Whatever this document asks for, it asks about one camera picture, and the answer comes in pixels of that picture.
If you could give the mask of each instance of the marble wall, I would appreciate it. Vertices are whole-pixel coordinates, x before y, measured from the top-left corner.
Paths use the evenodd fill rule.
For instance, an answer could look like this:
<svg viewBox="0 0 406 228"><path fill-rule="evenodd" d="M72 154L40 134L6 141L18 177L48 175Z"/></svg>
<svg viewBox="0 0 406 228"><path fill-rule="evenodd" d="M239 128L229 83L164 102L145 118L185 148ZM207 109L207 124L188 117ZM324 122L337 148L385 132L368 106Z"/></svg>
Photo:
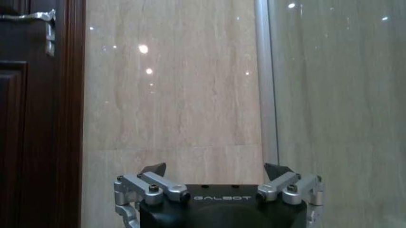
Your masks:
<svg viewBox="0 0 406 228"><path fill-rule="evenodd" d="M86 0L81 227L122 226L113 181L263 182L252 0Z"/></svg>
<svg viewBox="0 0 406 228"><path fill-rule="evenodd" d="M325 228L406 227L406 1L269 0L279 158Z"/></svg>

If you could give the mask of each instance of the metal frame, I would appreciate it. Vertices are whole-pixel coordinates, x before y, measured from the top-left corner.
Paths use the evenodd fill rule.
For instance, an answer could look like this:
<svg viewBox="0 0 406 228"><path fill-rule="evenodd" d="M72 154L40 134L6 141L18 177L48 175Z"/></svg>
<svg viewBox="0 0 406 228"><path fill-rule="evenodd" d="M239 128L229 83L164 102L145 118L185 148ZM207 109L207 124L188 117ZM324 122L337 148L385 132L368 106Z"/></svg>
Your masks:
<svg viewBox="0 0 406 228"><path fill-rule="evenodd" d="M272 51L267 0L255 0L255 15L261 153L264 163L279 164Z"/></svg>

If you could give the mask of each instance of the glass panel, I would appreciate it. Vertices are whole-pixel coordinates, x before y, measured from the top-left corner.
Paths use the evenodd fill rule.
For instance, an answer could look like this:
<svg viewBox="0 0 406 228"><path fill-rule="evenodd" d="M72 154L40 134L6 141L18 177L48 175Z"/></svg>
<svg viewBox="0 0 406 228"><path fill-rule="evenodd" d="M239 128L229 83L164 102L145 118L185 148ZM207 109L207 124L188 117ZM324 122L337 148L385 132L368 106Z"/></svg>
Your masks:
<svg viewBox="0 0 406 228"><path fill-rule="evenodd" d="M406 227L406 2L269 0L280 164L325 228Z"/></svg>

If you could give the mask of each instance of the door panel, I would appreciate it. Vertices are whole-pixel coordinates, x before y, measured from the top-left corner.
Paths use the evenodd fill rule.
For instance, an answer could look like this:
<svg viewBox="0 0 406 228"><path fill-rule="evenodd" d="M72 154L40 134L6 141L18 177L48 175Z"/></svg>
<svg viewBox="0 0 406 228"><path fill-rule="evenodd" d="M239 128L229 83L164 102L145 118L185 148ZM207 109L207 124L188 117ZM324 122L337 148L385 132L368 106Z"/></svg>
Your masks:
<svg viewBox="0 0 406 228"><path fill-rule="evenodd" d="M29 0L0 0L0 14L21 15L29 13Z"/></svg>
<svg viewBox="0 0 406 228"><path fill-rule="evenodd" d="M0 62L0 224L17 222L25 107L25 62Z"/></svg>

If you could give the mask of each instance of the silver metal bracket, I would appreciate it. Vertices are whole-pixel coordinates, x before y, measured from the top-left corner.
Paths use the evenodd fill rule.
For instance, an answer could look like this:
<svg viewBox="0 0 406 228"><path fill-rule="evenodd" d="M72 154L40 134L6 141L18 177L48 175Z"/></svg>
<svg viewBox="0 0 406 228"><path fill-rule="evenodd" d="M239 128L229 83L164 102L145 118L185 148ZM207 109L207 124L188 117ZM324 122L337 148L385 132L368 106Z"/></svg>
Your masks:
<svg viewBox="0 0 406 228"><path fill-rule="evenodd" d="M150 206L158 205L164 199L164 191L157 185L149 185L136 175L117 177L113 183L114 211L122 217L125 228L138 228L136 211L130 203L144 199Z"/></svg>
<svg viewBox="0 0 406 228"><path fill-rule="evenodd" d="M140 178L149 184L156 184L164 190L164 194L170 201L186 202L189 200L190 194L184 184L170 182L153 172L142 173Z"/></svg>
<svg viewBox="0 0 406 228"><path fill-rule="evenodd" d="M54 21L56 21L56 11L52 9L49 12L36 12L28 15L12 16L0 15L0 21L10 22L32 22L32 21L45 22L45 53L49 56L54 56Z"/></svg>
<svg viewBox="0 0 406 228"><path fill-rule="evenodd" d="M287 172L267 184L257 185L257 195L264 202L275 201L279 192L299 180L300 176L293 172Z"/></svg>
<svg viewBox="0 0 406 228"><path fill-rule="evenodd" d="M320 177L309 175L283 189L281 199L285 203L297 205L301 200L315 206L323 205L324 183Z"/></svg>

